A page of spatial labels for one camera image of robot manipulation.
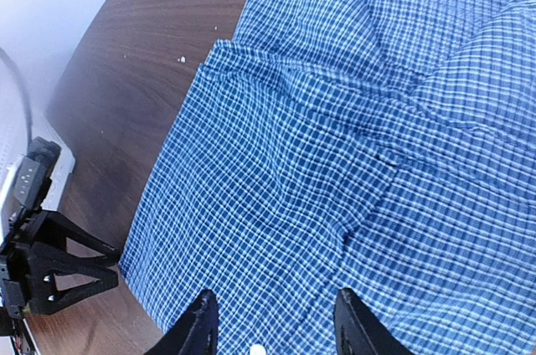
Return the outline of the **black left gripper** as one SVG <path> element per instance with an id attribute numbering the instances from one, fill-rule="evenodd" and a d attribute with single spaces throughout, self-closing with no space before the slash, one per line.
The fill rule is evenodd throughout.
<path id="1" fill-rule="evenodd" d="M 34 242 L 66 251 L 70 239 L 98 253 L 78 258 L 27 254 L 18 247 L 24 225 Z M 89 234 L 57 211 L 42 210 L 31 217 L 18 210 L 8 221 L 8 233 L 1 243 L 1 336 L 21 337 L 24 318 L 50 316 L 85 299 L 118 286 L 115 265 L 121 251 Z"/>

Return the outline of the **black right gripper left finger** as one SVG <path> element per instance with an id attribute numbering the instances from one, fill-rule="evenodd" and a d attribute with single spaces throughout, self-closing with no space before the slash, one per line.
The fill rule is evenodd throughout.
<path id="1" fill-rule="evenodd" d="M 218 351 L 219 305 L 213 291 L 200 291 L 175 324 L 146 355 L 210 354 Z"/>

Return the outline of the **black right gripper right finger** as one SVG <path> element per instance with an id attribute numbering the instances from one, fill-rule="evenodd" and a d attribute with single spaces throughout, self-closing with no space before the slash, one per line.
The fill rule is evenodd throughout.
<path id="1" fill-rule="evenodd" d="M 338 292 L 333 321 L 337 354 L 411 354 L 350 288 Z"/>

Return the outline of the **blue checked shirt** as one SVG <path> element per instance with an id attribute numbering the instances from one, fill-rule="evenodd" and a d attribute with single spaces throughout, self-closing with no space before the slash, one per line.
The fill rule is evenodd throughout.
<path id="1" fill-rule="evenodd" d="M 198 67 L 120 262 L 168 330 L 333 354 L 351 288 L 416 354 L 535 346 L 535 0 L 247 0 Z"/>

